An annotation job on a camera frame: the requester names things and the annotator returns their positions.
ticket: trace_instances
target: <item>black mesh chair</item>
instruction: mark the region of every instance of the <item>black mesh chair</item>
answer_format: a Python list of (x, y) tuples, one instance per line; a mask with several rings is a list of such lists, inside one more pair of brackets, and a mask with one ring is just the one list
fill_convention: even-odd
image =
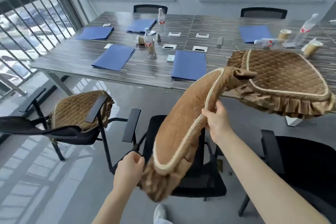
[[(147, 163), (153, 153), (155, 136), (165, 119), (166, 115), (153, 116), (150, 119), (147, 133), (142, 137), (139, 144), (135, 144), (132, 150), (139, 152), (140, 144), (145, 140), (142, 155)], [(204, 146), (208, 146), (210, 161), (204, 164)], [(118, 164), (113, 167), (112, 173), (115, 173)], [(199, 147), (195, 154), (195, 159), (187, 171), (185, 177), (181, 180), (179, 186), (175, 188), (172, 196), (177, 197), (203, 197), (204, 201), (208, 197), (221, 197), (226, 194), (226, 187), (217, 169), (217, 156), (205, 141), (205, 129), (199, 136)]]
[(287, 10), (271, 7), (248, 7), (243, 8), (240, 17), (248, 18), (270, 18), (270, 19), (285, 19)]
[[(107, 146), (107, 139), (106, 139), (105, 129), (104, 129), (102, 116), (101, 116), (101, 109), (105, 101), (107, 100), (107, 95), (101, 95), (97, 98), (97, 100), (95, 101), (95, 103), (93, 103), (85, 119), (87, 123), (92, 123), (92, 124), (98, 121), (97, 126), (84, 131), (77, 125), (67, 125), (67, 126), (61, 126), (57, 128), (51, 128), (50, 116), (44, 116), (38, 104), (38, 98), (43, 94), (45, 90), (46, 90), (45, 88), (40, 88), (36, 90), (20, 106), (20, 112), (22, 112), (23, 115), (25, 113), (28, 113), (31, 106), (33, 106), (39, 118), (35, 120), (29, 120), (23, 116), (0, 117), (0, 132), (4, 134), (10, 134), (10, 135), (29, 135), (29, 136), (44, 135), (52, 139), (51, 144), (53, 148), (55, 149), (61, 161), (64, 161), (65, 158), (63, 157), (58, 147), (58, 142), (74, 144), (74, 145), (91, 145), (91, 144), (94, 144), (95, 141), (103, 141), (106, 159), (108, 163), (108, 168), (112, 172), (113, 167), (111, 163), (110, 152)], [(123, 140), (135, 143), (136, 137), (135, 137), (134, 131), (137, 126), (137, 121), (139, 119), (140, 112), (141, 112), (140, 109), (132, 109), (128, 119), (111, 118), (111, 119), (108, 119), (108, 123), (112, 121), (126, 122), (127, 124), (125, 128)], [(44, 129), (40, 129), (39, 124), (42, 124)]]
[(164, 14), (167, 13), (168, 7), (163, 5), (135, 5), (133, 8), (134, 13), (158, 14), (159, 8), (162, 8)]
[[(262, 130), (264, 159), (302, 197), (336, 223), (336, 151), (325, 144)], [(246, 195), (238, 215), (250, 201)]]

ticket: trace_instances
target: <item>hand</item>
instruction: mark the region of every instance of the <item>hand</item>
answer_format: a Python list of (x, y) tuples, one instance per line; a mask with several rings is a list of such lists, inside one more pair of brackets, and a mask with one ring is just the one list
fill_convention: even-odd
[(229, 124), (228, 112), (220, 99), (216, 102), (216, 112), (211, 112), (203, 108), (202, 114), (208, 118), (210, 136), (216, 144), (219, 143), (220, 138), (223, 138), (224, 133), (232, 131)]
[(121, 192), (132, 192), (138, 184), (144, 170), (145, 158), (135, 151), (128, 153), (118, 163), (113, 180), (113, 189)]

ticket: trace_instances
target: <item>conference table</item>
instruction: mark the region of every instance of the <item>conference table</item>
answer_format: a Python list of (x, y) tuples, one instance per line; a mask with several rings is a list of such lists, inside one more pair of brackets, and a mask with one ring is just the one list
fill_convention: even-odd
[[(106, 40), (76, 40), (81, 34), (79, 30), (74, 36), (58, 44), (46, 55), (31, 63), (32, 68), (44, 72), (56, 86), (67, 95), (73, 92), (60, 80), (60, 75), (79, 76), (100, 81), (116, 82), (130, 85), (153, 86), (166, 89), (186, 90), (193, 81), (173, 79), (170, 74), (173, 63), (167, 62), (168, 55), (174, 55), (175, 50), (162, 49), (163, 44), (176, 44), (176, 50), (192, 51), (193, 46), (207, 47), (207, 72), (226, 66), (233, 51), (262, 49), (254, 44), (246, 44), (240, 37), (239, 26), (267, 24), (274, 37), (281, 29), (299, 32), (304, 21), (281, 19), (239, 18), (228, 20), (222, 17), (204, 15), (175, 15), (166, 14), (166, 25), (161, 28), (156, 23), (152, 30), (161, 35), (161, 42), (155, 42), (156, 59), (149, 59), (145, 46), (137, 45), (138, 34), (127, 33), (128, 25), (136, 19), (157, 18), (157, 14), (141, 14), (126, 12), (104, 12), (87, 26), (103, 26), (111, 23), (113, 32)], [(169, 32), (180, 32), (180, 36), (169, 36)], [(209, 34), (209, 38), (197, 38), (197, 33)], [(223, 44), (217, 45), (219, 37)], [(309, 32), (305, 43), (313, 38), (324, 45), (309, 58), (309, 61), (325, 78), (330, 89), (336, 93), (336, 26), (329, 22), (321, 22)], [(106, 44), (121, 44), (135, 48), (134, 54), (120, 71), (92, 67), (104, 51)], [(291, 49), (300, 53), (300, 46)]]

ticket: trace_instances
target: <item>blue folder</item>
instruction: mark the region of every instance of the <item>blue folder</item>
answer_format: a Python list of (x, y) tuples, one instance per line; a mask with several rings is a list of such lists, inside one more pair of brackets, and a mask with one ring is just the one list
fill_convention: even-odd
[(120, 71), (127, 60), (132, 56), (135, 49), (128, 46), (112, 44), (92, 66)]
[(176, 51), (174, 65), (171, 71), (172, 78), (198, 80), (207, 73), (205, 53)]
[(151, 29), (156, 23), (156, 19), (140, 19), (133, 21), (128, 25), (127, 32), (129, 33), (145, 33), (145, 28)]
[(113, 27), (87, 27), (76, 37), (79, 40), (105, 40), (111, 34)]
[(241, 26), (239, 27), (239, 31), (244, 43), (254, 43), (254, 40), (260, 40), (262, 38), (274, 38), (266, 25)]

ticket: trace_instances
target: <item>metal railing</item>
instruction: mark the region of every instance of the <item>metal railing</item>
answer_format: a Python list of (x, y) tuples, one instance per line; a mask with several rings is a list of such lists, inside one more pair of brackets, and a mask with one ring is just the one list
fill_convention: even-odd
[(25, 95), (21, 86), (37, 73), (30, 62), (75, 33), (73, 10), (65, 0), (0, 0), (0, 101)]

